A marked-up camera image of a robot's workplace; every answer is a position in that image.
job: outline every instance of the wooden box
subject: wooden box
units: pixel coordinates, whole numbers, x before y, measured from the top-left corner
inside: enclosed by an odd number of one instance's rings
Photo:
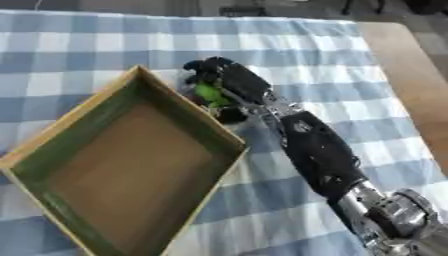
[[[134,67],[0,167],[89,255],[158,255],[244,154],[243,141]]]

